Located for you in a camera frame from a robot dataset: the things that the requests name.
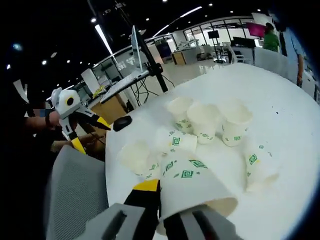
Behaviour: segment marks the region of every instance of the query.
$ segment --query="person in green shirt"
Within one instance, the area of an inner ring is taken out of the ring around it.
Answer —
[[[274,33],[274,26],[267,22],[265,24],[266,29],[264,32],[264,43],[263,48],[274,52],[278,52],[278,46],[280,46],[279,39]]]

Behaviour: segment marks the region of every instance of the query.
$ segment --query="glass wall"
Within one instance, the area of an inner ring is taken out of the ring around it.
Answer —
[[[210,23],[202,24],[200,26],[193,27],[183,31],[188,40],[198,39],[199,45],[217,46],[224,42],[230,43],[234,37],[258,39],[256,36],[251,36],[247,28],[247,22],[254,23],[253,18],[234,18],[220,21],[213,21]],[[218,39],[210,39],[208,32],[218,31]]]

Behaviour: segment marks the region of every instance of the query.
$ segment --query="wristwatch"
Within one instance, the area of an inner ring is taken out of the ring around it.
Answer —
[[[46,126],[47,128],[52,128],[52,127],[53,127],[53,125],[52,125],[51,122],[50,122],[50,113],[45,116],[45,126]]]

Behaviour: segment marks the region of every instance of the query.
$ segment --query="black pole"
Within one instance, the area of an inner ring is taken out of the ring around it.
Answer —
[[[92,13],[95,16],[97,16],[98,23],[100,23],[102,25],[102,29],[105,29],[106,25],[105,25],[105,21],[103,20],[102,14],[99,13],[99,11],[95,8],[95,6],[92,4],[91,0],[87,0],[87,2],[89,4],[89,7],[90,7]],[[113,1],[113,8],[116,9],[116,11],[118,11],[118,13],[123,18],[123,20],[128,25],[128,27],[132,29],[133,24],[131,23],[127,14],[124,12],[123,4],[117,3],[117,1]],[[149,51],[149,48],[147,47],[144,39],[142,38],[142,36],[140,35],[140,33],[138,31],[136,31],[136,39],[137,39],[138,45],[141,47],[141,51],[145,54],[146,59],[149,62],[148,70],[149,70],[150,76],[156,76],[156,78],[158,79],[158,82],[161,86],[162,91],[164,93],[167,92],[168,87],[165,83],[164,78],[162,77],[162,74],[161,74],[163,72],[161,65],[159,63],[156,63],[156,61],[154,60],[154,58],[151,55],[151,52]]]

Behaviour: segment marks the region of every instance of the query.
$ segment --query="green shirt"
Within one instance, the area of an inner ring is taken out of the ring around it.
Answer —
[[[278,46],[280,46],[280,44],[279,44],[279,39],[277,35],[275,35],[272,32],[269,32],[268,34],[264,35],[264,43],[263,43],[264,49],[278,52]]]

